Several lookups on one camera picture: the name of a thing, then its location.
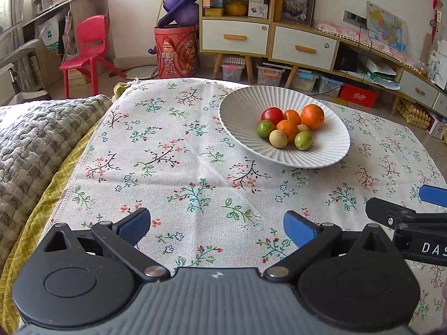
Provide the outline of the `green jujube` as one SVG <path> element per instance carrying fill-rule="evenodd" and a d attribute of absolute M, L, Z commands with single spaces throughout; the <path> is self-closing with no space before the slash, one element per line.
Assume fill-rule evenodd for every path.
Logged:
<path fill-rule="evenodd" d="M 313 141 L 314 137 L 310 131 L 301 131 L 296 135 L 294 145 L 298 150 L 308 150 L 312 147 Z"/>
<path fill-rule="evenodd" d="M 261 138 L 269 138 L 270 134 L 272 133 L 272 131 L 274 131 L 274 129 L 276 129 L 275 124 L 268 119 L 264 119 L 260 121 L 257 126 L 257 134 Z"/>

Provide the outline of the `brown longan fruit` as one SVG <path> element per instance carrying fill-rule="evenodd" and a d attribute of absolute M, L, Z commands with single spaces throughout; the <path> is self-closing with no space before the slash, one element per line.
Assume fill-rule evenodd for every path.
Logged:
<path fill-rule="evenodd" d="M 288 144 L 288 138 L 283 131 L 275 129 L 269 134 L 269 142 L 273 147 L 283 149 Z"/>
<path fill-rule="evenodd" d="M 309 129 L 309 127 L 307 127 L 307 126 L 304 125 L 304 124 L 298 125 L 297 128 L 298 128 L 298 131 L 299 131 L 299 132 L 302 132 L 302 131 L 311 131 L 311 130 Z"/>

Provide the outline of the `small mandarin orange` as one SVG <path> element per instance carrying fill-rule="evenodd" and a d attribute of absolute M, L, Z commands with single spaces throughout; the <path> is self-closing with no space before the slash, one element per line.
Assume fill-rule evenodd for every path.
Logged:
<path fill-rule="evenodd" d="M 294 122 L 287 119 L 283 119 L 282 121 L 280 121 L 276 125 L 276 129 L 281 130 L 286 134 L 289 144 L 294 142 L 296 135 L 299 133 L 298 128 L 294 124 Z"/>

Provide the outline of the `large orange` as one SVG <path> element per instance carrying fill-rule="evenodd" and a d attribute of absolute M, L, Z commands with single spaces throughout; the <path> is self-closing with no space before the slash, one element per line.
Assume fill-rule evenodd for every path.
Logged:
<path fill-rule="evenodd" d="M 311 131 L 319 129 L 325 121 L 323 109 L 316 104 L 309 104 L 301 110 L 301 123 Z"/>

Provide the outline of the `red box under sideboard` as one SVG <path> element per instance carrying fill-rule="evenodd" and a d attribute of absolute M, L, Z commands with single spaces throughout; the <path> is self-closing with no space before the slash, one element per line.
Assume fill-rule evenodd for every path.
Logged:
<path fill-rule="evenodd" d="M 377 96 L 378 94 L 372 90 L 351 84 L 343 85 L 339 91 L 339 98 L 342 100 L 369 108 L 374 106 Z"/>

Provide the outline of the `red tomato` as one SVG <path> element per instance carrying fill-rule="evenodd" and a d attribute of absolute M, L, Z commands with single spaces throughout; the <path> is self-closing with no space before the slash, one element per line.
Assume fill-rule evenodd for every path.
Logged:
<path fill-rule="evenodd" d="M 280 121 L 284 119 L 284 113 L 278 107 L 270 107 L 265 110 L 261 115 L 261 121 L 271 121 L 276 126 Z"/>

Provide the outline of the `white ribbed plate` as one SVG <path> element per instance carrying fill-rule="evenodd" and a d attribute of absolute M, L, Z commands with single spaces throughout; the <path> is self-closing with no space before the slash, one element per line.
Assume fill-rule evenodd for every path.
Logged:
<path fill-rule="evenodd" d="M 239 88 L 222 100 L 219 118 L 239 145 L 293 168 L 331 166 L 351 145 L 348 129 L 330 108 L 285 88 Z"/>

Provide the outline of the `clear storage bin orange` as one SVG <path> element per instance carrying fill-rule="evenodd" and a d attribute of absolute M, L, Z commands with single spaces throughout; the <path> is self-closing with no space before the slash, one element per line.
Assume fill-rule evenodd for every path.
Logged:
<path fill-rule="evenodd" d="M 258 85 L 279 86 L 285 69 L 277 69 L 272 67 L 257 66 L 258 68 Z"/>

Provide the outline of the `colourful map poster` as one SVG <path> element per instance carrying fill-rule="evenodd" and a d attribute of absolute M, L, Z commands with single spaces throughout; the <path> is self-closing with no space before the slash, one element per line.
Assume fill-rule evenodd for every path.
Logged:
<path fill-rule="evenodd" d="M 373 33 L 376 40 L 406 53 L 408 26 L 396 15 L 372 2 L 367 2 L 367 28 Z"/>

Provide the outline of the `red decorated bucket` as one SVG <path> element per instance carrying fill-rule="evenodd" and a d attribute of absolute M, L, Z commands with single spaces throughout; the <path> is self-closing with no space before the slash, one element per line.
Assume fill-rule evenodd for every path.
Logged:
<path fill-rule="evenodd" d="M 154 51 L 160 79 L 188 78 L 199 64 L 197 26 L 154 28 Z"/>

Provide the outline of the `red plastic chair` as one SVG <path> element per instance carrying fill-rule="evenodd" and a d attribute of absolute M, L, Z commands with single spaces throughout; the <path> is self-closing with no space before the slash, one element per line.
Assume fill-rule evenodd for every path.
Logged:
<path fill-rule="evenodd" d="M 126 78 L 127 75 L 114 67 L 105 59 L 108 52 L 108 17 L 95 15 L 86 18 L 77 25 L 77 42 L 80 51 L 74 58 L 65 58 L 59 67 L 63 73 L 65 98 L 70 97 L 69 72 L 77 70 L 83 76 L 90 78 L 92 95 L 99 93 L 97 65 L 100 64 L 110 72 Z"/>

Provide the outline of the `wooden shelf cabinet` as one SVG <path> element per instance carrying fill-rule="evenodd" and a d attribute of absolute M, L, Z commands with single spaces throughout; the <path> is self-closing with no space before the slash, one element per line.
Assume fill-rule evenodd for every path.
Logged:
<path fill-rule="evenodd" d="M 224 56 L 246 62 L 254 82 L 254 58 L 288 64 L 290 87 L 299 69 L 333 72 L 339 41 L 315 29 L 316 0 L 199 0 L 199 48 L 214 55 L 213 77 Z"/>

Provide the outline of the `purple plush toy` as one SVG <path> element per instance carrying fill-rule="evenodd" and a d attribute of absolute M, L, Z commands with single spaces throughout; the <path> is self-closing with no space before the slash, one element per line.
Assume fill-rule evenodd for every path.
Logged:
<path fill-rule="evenodd" d="M 198 0 L 162 0 L 166 14 L 157 22 L 157 28 L 174 23 L 179 27 L 195 27 L 199 23 Z"/>

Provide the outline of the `yellow pot on shelf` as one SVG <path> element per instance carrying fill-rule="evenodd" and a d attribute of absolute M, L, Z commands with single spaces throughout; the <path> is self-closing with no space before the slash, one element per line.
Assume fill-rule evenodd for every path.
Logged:
<path fill-rule="evenodd" d="M 245 0 L 231 0 L 225 6 L 227 16 L 244 17 L 248 15 L 248 2 Z"/>

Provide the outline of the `wall power socket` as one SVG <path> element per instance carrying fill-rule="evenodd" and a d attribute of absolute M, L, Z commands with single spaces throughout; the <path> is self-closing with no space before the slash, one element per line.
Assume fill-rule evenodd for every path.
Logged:
<path fill-rule="evenodd" d="M 347 10 L 344 10 L 343 21 L 357 27 L 367 26 L 367 19 L 365 17 L 354 14 Z"/>

